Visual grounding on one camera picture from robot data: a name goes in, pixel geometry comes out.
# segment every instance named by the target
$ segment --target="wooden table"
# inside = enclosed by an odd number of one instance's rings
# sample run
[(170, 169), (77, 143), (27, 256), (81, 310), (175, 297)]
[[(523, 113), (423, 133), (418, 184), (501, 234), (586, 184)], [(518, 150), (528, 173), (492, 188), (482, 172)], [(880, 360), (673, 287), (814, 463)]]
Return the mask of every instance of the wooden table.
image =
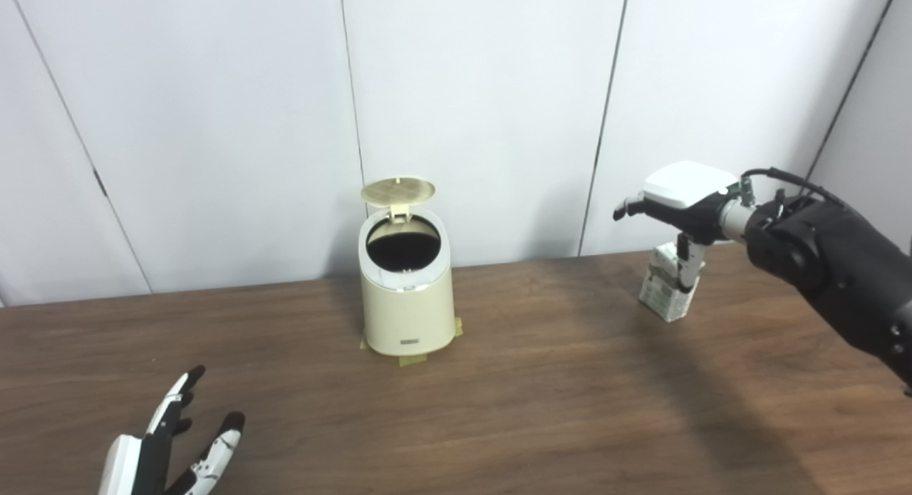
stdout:
[(406, 368), (358, 349), (356, 280), (0, 310), (0, 493), (94, 493), (202, 363), (170, 473), (245, 411), (218, 495), (908, 495), (886, 368), (738, 247), (671, 324), (636, 300), (646, 261), (456, 270), (465, 336)]

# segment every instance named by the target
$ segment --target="panel seam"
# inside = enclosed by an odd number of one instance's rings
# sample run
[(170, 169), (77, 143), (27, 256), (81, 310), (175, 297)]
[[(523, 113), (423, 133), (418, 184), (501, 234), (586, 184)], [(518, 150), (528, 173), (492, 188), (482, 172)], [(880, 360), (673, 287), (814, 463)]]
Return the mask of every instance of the panel seam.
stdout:
[[(843, 98), (839, 101), (839, 105), (836, 107), (836, 112), (833, 114), (833, 120), (830, 121), (830, 126), (828, 126), (826, 129), (824, 139), (820, 142), (820, 147), (817, 148), (817, 154), (814, 155), (814, 161), (812, 161), (811, 167), (807, 170), (807, 174), (804, 176), (805, 180), (811, 179), (811, 174), (814, 174), (814, 168), (817, 168), (817, 163), (820, 161), (820, 157), (824, 154), (824, 148), (827, 147), (827, 142), (830, 141), (830, 135), (833, 134), (836, 122), (839, 120), (839, 116), (841, 115), (841, 112), (843, 112), (844, 106), (846, 106), (846, 101), (848, 101), (849, 94), (852, 92), (852, 88), (858, 79), (858, 73), (861, 72), (861, 69), (864, 66), (864, 61), (867, 60), (867, 54), (870, 53), (871, 47), (874, 46), (874, 41), (877, 38), (877, 34), (880, 32), (880, 25), (883, 25), (887, 11), (889, 11), (891, 5), (893, 5), (893, 0), (886, 0), (886, 5), (883, 6), (883, 11), (880, 13), (880, 19), (877, 20), (877, 24), (875, 25), (874, 30), (871, 32), (871, 37), (867, 41), (866, 47), (864, 47), (864, 52), (861, 55), (861, 59), (858, 61), (856, 70), (854, 70), (854, 73), (852, 73), (852, 78), (849, 80), (849, 83), (846, 87), (846, 92), (843, 93)], [(804, 194), (804, 188), (802, 188), (799, 193)]]
[[(58, 82), (56, 82), (56, 77), (54, 76), (54, 73), (51, 70), (50, 64), (48, 63), (48, 58), (45, 57), (45, 53), (41, 49), (41, 46), (38, 44), (38, 40), (36, 38), (35, 31), (32, 30), (32, 25), (29, 23), (29, 19), (26, 18), (26, 12), (22, 9), (22, 5), (20, 5), (19, 0), (13, 0), (13, 5), (16, 6), (16, 12), (19, 13), (19, 18), (20, 18), (20, 20), (22, 20), (22, 24), (25, 25), (25, 27), (26, 27), (26, 31), (28, 32), (28, 37), (32, 41), (32, 45), (33, 45), (33, 47), (35, 47), (35, 50), (38, 53), (38, 57), (41, 59), (41, 64), (45, 68), (45, 73), (48, 74), (48, 78), (50, 79), (51, 85), (54, 87), (55, 93), (58, 96), (58, 99), (60, 101), (60, 105), (63, 106), (64, 112), (66, 113), (66, 119), (68, 119), (69, 125), (73, 129), (73, 132), (79, 141), (79, 145), (82, 148), (82, 153), (83, 153), (83, 155), (85, 155), (85, 159), (88, 161), (89, 167), (91, 167), (93, 176), (95, 177), (95, 179), (100, 180), (100, 175), (98, 174), (98, 168), (95, 167), (95, 162), (92, 160), (92, 155), (89, 155), (89, 153), (88, 153), (88, 148), (86, 147), (86, 142), (82, 138), (81, 132), (79, 132), (79, 127), (76, 125), (76, 119), (73, 118), (73, 113), (71, 112), (71, 109), (69, 109), (69, 105), (66, 105), (66, 99), (63, 97), (63, 92), (62, 92), (62, 90), (60, 90), (60, 86), (59, 86)], [(140, 270), (140, 275), (142, 276), (142, 280), (146, 283), (146, 287), (149, 289), (149, 292), (154, 293), (154, 291), (152, 290), (152, 286), (149, 282), (149, 277), (146, 276), (146, 271), (143, 268), (143, 264), (140, 263), (140, 258), (136, 254), (136, 249), (133, 248), (133, 242), (130, 242), (130, 237), (127, 235), (127, 230), (124, 229), (123, 223), (120, 221), (120, 215), (118, 215), (117, 209), (115, 209), (115, 207), (114, 207), (114, 203), (111, 201), (111, 198), (108, 196), (107, 193), (105, 193), (104, 196), (105, 196), (105, 201), (108, 201), (108, 207), (110, 207), (111, 214), (113, 214), (114, 220), (115, 220), (115, 222), (117, 222), (118, 228), (120, 228), (120, 233), (121, 233), (121, 235), (123, 235), (123, 239), (124, 239), (124, 241), (126, 241), (127, 247), (130, 249), (130, 254), (133, 255), (133, 261), (136, 262), (136, 267), (137, 267), (137, 269)]]
[[(361, 151), (361, 126), (358, 124), (358, 101), (355, 97), (355, 74), (351, 67), (351, 44), (348, 41), (348, 20), (345, 15), (345, 0), (339, 0), (342, 8), (342, 32), (345, 35), (345, 55), (348, 61), (348, 87), (351, 91), (351, 111), (355, 116), (355, 141), (358, 143), (358, 166), (361, 168), (361, 186), (365, 187), (367, 181), (364, 177), (364, 154)], [(368, 216), (368, 204), (364, 204), (364, 217)]]
[(583, 213), (583, 229), (579, 234), (579, 248), (576, 249), (577, 257), (583, 255), (583, 242), (586, 239), (586, 225), (589, 222), (589, 207), (592, 205), (592, 192), (596, 186), (596, 173), (599, 171), (599, 157), (602, 152), (602, 139), (605, 135), (605, 121), (608, 115), (608, 103), (611, 101), (611, 89), (615, 83), (615, 72), (618, 69), (618, 53), (621, 49), (621, 35), (624, 32), (624, 19), (626, 18), (626, 5), (628, 0), (624, 0), (621, 6), (621, 17), (618, 21), (618, 37), (615, 40), (615, 51), (611, 59), (611, 73), (608, 75), (608, 87), (605, 93), (605, 106), (602, 108), (602, 121), (598, 129), (598, 141), (596, 142), (596, 159), (593, 161), (592, 177), (589, 180), (589, 195), (586, 196), (586, 210)]

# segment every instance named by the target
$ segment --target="white wall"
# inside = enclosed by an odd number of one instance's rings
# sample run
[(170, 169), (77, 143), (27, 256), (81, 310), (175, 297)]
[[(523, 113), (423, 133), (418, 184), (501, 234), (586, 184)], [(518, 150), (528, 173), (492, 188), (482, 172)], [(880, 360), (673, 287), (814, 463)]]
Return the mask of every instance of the white wall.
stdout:
[(340, 0), (20, 0), (154, 291), (352, 271)]
[(583, 254), (674, 239), (612, 210), (695, 160), (807, 173), (887, 0), (629, 0)]
[(149, 293), (13, 0), (0, 0), (0, 298)]
[(603, 126), (624, 0), (20, 2), (88, 157), (6, 12), (7, 304), (352, 272), (362, 168), (436, 183), (457, 265), (651, 248), (652, 170), (807, 169), (886, 0), (628, 0)]
[(455, 265), (576, 254), (624, 0), (345, 0), (369, 182), (420, 174)]
[(909, 249), (912, 0), (893, 0), (811, 180)]

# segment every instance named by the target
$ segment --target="masking tape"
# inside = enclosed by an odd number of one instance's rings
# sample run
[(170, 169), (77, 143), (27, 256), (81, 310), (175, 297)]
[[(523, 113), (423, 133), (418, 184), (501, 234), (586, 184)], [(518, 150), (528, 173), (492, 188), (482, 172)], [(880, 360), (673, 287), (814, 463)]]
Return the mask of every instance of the masking tape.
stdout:
[(400, 366), (409, 366), (428, 361), (427, 355), (400, 356)]

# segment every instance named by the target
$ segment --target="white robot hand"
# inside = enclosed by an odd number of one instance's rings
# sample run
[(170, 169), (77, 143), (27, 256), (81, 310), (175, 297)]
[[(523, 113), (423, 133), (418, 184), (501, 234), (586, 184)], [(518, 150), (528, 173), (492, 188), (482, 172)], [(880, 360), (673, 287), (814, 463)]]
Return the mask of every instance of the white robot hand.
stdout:
[(742, 197), (751, 197), (749, 187), (715, 167), (678, 162), (646, 179), (638, 195), (628, 197), (615, 209), (613, 218), (646, 214), (681, 230), (678, 235), (678, 290), (693, 290), (703, 255), (713, 242), (732, 239), (743, 231), (752, 207), (742, 207)]
[(114, 440), (108, 450), (98, 495), (208, 495), (212, 491), (241, 441), (242, 413), (229, 413), (198, 462), (168, 489), (164, 488), (172, 437), (189, 430), (192, 424), (189, 418), (180, 418), (180, 410), (191, 403), (191, 389), (205, 372), (206, 368), (198, 365), (180, 376), (156, 408), (141, 439), (121, 434)]

